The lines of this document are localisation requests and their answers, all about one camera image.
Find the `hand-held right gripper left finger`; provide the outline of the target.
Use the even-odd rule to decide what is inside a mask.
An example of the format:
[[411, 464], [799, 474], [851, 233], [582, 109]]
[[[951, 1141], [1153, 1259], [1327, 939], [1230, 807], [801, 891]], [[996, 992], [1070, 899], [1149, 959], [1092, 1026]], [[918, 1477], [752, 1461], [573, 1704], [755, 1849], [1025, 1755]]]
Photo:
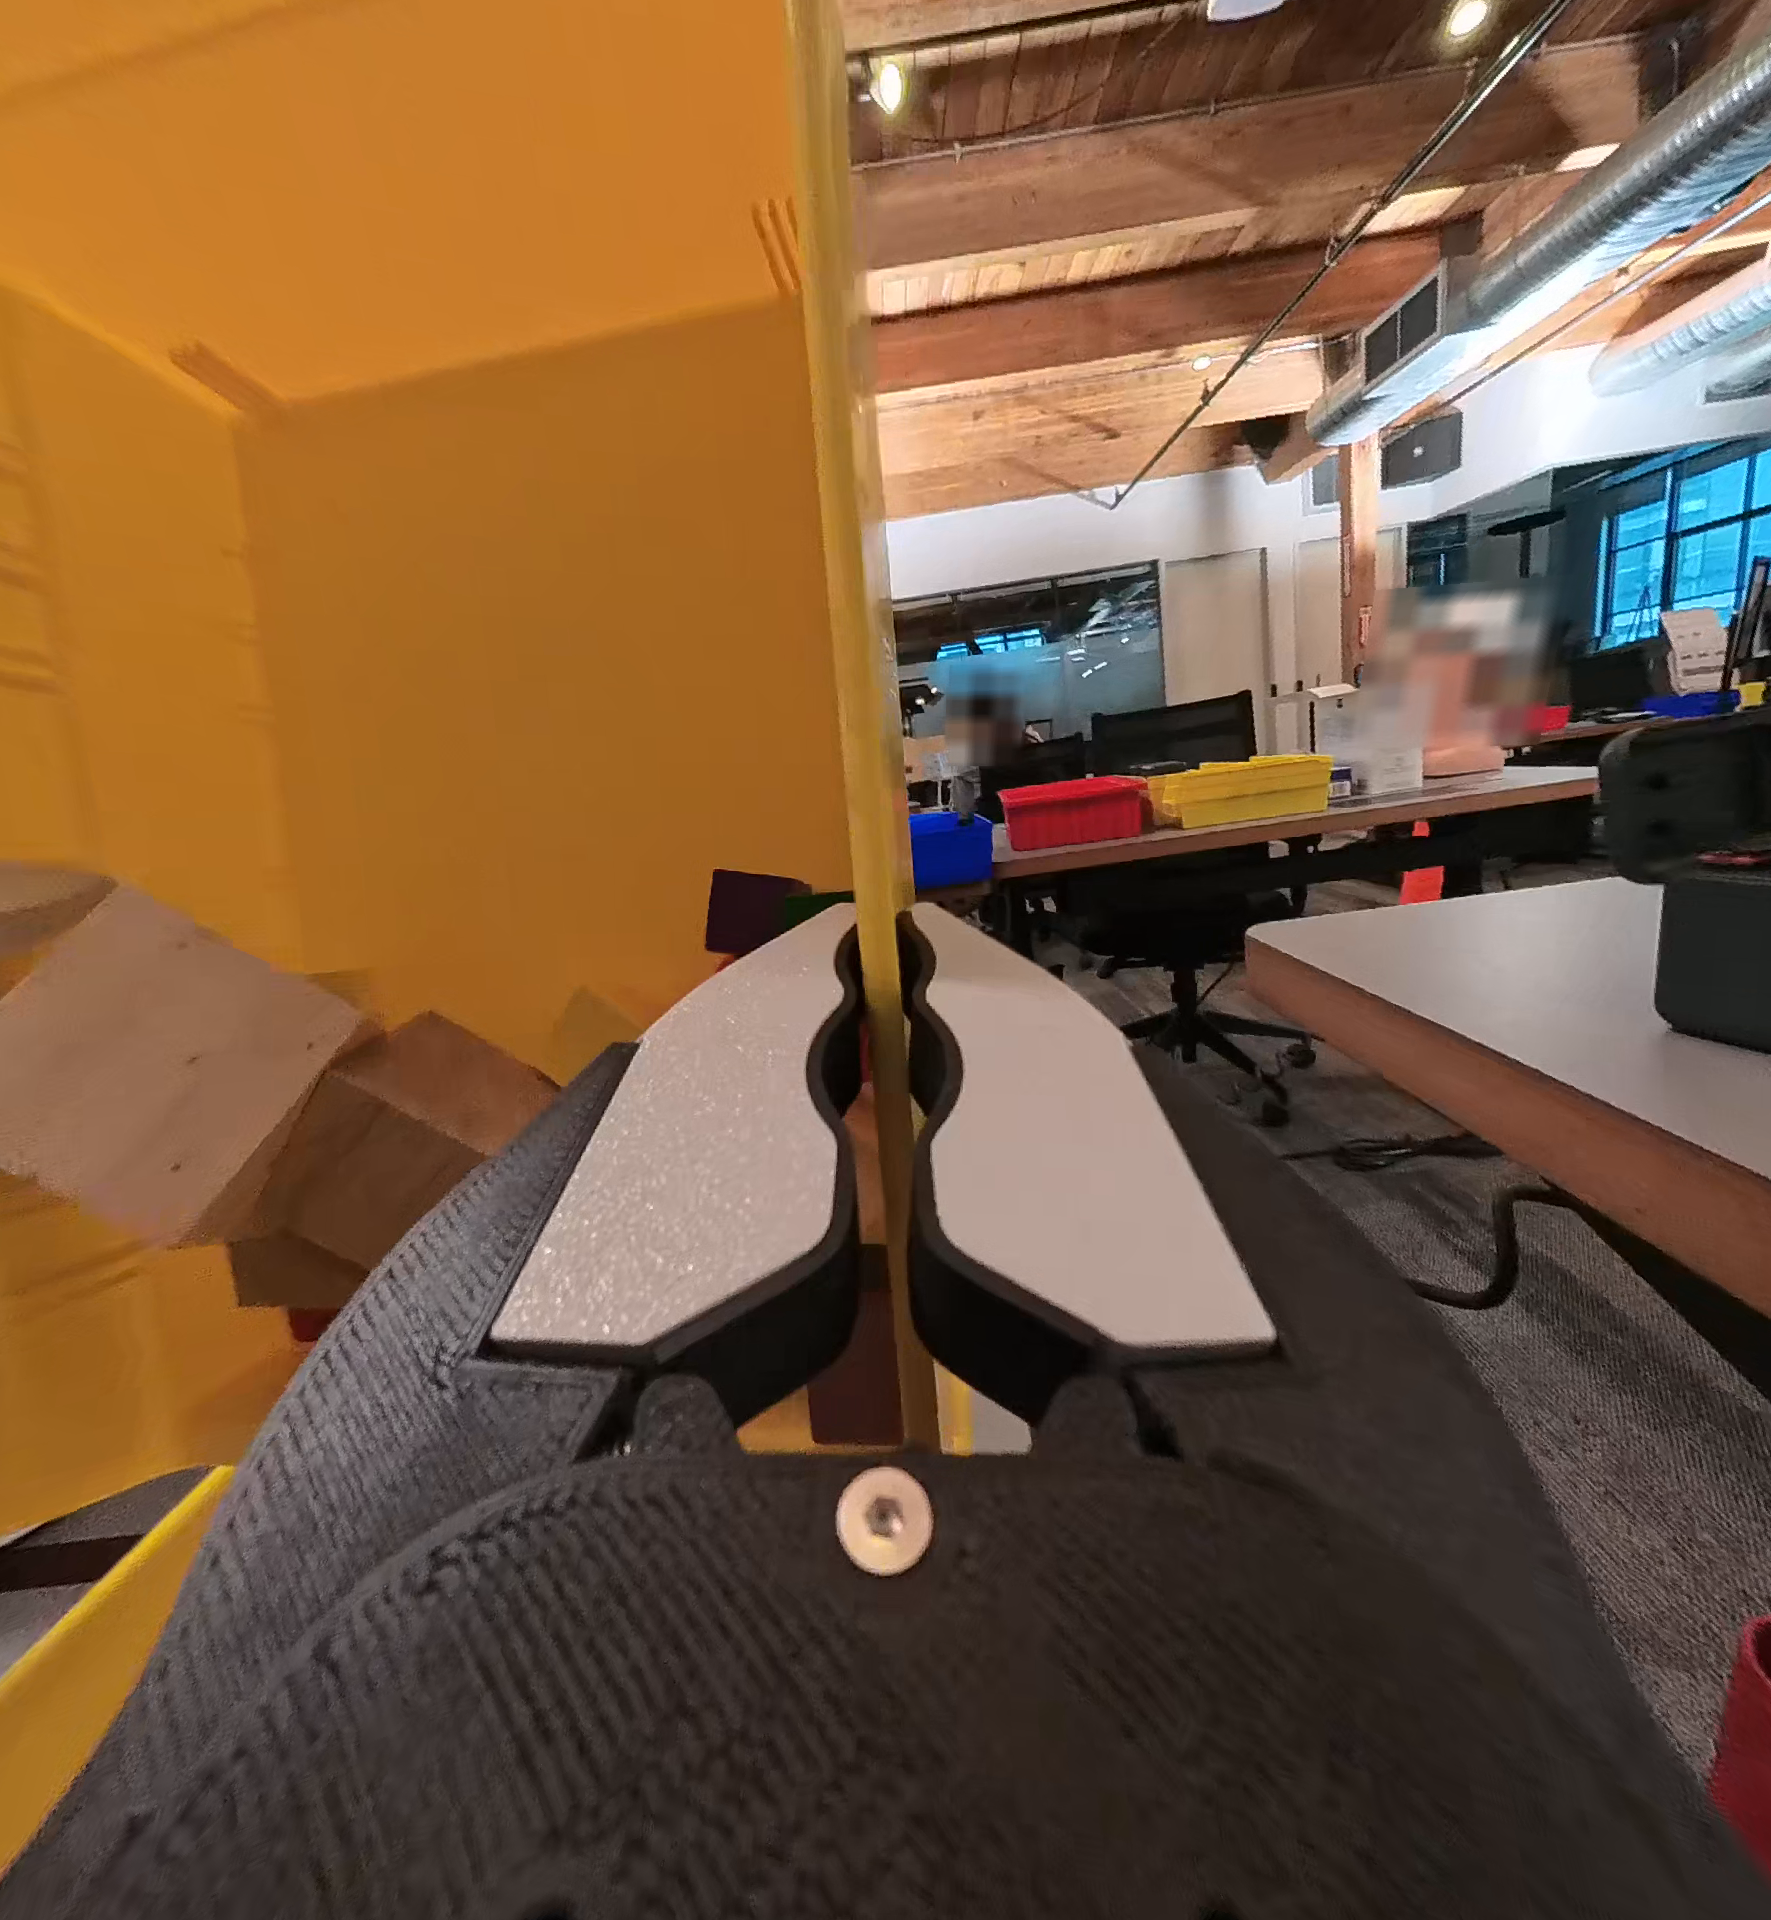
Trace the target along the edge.
[[701, 1379], [734, 1422], [847, 1347], [862, 1291], [845, 1113], [856, 909], [837, 901], [637, 1042], [487, 1330], [487, 1357]]

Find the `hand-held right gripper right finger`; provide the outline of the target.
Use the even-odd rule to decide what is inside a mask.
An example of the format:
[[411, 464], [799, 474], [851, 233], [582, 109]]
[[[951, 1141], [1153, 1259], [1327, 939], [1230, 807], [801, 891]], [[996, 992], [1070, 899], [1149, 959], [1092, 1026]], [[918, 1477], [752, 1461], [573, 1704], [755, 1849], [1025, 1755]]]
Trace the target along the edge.
[[920, 1110], [908, 1284], [936, 1362], [1036, 1427], [1073, 1379], [1274, 1357], [1129, 1042], [992, 934], [901, 917]]

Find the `pile of wooden and coloured cubes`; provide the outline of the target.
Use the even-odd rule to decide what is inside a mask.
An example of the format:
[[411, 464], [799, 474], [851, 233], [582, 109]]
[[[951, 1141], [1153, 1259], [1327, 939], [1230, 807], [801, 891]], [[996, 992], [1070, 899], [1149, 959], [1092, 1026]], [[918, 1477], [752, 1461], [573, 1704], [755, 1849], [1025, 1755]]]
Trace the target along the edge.
[[160, 1250], [225, 1245], [247, 1301], [309, 1305], [313, 1267], [368, 1277], [364, 1308], [450, 1293], [487, 1357], [646, 1028], [552, 1086], [440, 1017], [378, 1033], [114, 888], [0, 1001], [0, 1171]]

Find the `yellow plastic box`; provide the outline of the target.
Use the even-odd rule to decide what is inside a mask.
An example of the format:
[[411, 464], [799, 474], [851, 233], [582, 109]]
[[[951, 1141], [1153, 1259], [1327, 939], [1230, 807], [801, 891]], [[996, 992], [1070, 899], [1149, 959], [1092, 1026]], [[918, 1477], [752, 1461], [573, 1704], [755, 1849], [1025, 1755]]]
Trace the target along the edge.
[[205, 1473], [0, 1678], [0, 1876], [135, 1689], [232, 1475]]
[[[546, 1081], [851, 880], [847, 5], [0, 5], [0, 859]], [[230, 1454], [225, 1245], [0, 1171], [0, 1545]]]

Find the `long table with black legs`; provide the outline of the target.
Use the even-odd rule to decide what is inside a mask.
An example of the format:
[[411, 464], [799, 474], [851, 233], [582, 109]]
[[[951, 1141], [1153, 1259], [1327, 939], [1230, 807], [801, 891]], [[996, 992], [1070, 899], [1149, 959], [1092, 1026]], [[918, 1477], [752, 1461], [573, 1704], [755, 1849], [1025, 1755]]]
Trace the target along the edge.
[[1222, 881], [1254, 891], [1342, 878], [1390, 880], [1405, 872], [1467, 869], [1538, 844], [1588, 815], [1598, 771], [1587, 766], [1508, 766], [1495, 773], [1433, 781], [1386, 800], [1353, 800], [1312, 815], [1209, 828], [1153, 828], [1098, 842], [1019, 853], [994, 828], [987, 880], [922, 888], [920, 899], [974, 901], [1051, 878], [1158, 859], [1230, 854]]

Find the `yellow plastic bin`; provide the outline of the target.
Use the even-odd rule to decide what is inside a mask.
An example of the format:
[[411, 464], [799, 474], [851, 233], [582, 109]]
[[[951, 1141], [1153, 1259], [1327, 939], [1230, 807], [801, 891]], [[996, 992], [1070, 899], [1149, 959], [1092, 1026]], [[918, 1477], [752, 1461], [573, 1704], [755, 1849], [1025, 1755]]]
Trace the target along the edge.
[[1203, 760], [1146, 776], [1156, 828], [1222, 828], [1322, 815], [1330, 802], [1327, 754]]

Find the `black office chair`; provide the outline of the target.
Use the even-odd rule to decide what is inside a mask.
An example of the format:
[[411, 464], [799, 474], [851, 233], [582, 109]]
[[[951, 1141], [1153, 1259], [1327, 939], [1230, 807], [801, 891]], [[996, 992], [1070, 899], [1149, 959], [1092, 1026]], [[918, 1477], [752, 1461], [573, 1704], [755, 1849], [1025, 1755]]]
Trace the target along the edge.
[[[1089, 768], [1098, 773], [1170, 771], [1179, 763], [1244, 760], [1256, 752], [1254, 703], [1249, 692], [1133, 715], [1093, 715]], [[1170, 1008], [1123, 1026], [1183, 1062], [1208, 1047], [1240, 1069], [1265, 1127], [1286, 1123], [1286, 1096], [1276, 1069], [1253, 1060], [1236, 1035], [1278, 1039], [1286, 1067], [1316, 1060], [1304, 1033], [1263, 1021], [1222, 1025], [1201, 1010], [1200, 973], [1243, 959], [1247, 933], [1304, 914], [1308, 888], [1274, 885], [1240, 891], [1231, 880], [1268, 854], [1256, 847], [1215, 848], [1192, 857], [1120, 860], [1081, 867], [1055, 884], [1061, 933], [1096, 960], [1099, 977], [1120, 969], [1160, 969]]]

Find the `grey desk with wooden edge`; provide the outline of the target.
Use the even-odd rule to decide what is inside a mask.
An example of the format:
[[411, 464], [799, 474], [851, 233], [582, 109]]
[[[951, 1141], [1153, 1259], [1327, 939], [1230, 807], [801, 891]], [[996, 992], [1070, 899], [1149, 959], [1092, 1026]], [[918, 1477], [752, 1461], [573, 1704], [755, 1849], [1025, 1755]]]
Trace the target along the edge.
[[1253, 994], [1771, 1320], [1771, 1055], [1655, 1008], [1661, 896], [1591, 880], [1267, 924]]

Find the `black hard case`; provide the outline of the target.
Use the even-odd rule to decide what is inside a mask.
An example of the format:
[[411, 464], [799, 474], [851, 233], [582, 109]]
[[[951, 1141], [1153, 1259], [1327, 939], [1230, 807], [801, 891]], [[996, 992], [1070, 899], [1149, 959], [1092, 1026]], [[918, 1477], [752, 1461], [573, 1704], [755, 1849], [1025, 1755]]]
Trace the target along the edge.
[[1665, 880], [1655, 1010], [1674, 1033], [1771, 1055], [1771, 867]]

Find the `black rounded device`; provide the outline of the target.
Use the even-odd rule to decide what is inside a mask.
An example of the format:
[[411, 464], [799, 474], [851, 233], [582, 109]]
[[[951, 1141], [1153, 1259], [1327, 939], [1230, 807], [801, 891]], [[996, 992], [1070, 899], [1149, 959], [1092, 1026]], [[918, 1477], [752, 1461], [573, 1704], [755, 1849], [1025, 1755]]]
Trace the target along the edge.
[[1701, 854], [1771, 853], [1771, 706], [1648, 723], [1598, 766], [1603, 853], [1632, 884]]

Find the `white ventilation unit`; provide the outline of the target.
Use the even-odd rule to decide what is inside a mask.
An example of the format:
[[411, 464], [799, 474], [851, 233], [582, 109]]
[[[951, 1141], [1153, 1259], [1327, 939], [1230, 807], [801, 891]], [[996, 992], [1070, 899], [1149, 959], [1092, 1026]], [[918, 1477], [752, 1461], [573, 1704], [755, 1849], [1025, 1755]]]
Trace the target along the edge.
[[1485, 341], [1468, 307], [1471, 278], [1467, 261], [1443, 259], [1362, 330], [1353, 372], [1308, 412], [1313, 445], [1356, 445], [1380, 432], [1471, 364], [1473, 348]]

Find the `large paned window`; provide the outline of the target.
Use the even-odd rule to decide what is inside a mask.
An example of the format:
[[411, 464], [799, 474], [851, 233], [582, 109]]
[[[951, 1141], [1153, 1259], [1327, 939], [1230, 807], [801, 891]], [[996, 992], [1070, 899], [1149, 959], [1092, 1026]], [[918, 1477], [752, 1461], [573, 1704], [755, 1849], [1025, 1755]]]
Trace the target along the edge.
[[1732, 618], [1771, 579], [1771, 436], [1689, 445], [1617, 467], [1598, 491], [1593, 635], [1653, 639], [1673, 609]]

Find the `silver air duct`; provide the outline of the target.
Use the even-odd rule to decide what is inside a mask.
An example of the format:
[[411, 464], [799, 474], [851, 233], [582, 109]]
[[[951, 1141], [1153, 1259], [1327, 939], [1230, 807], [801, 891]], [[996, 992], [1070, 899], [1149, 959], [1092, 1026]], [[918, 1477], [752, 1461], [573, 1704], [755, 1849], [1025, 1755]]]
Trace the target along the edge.
[[1465, 286], [1471, 329], [1529, 327], [1771, 165], [1771, 32], [1685, 87]]

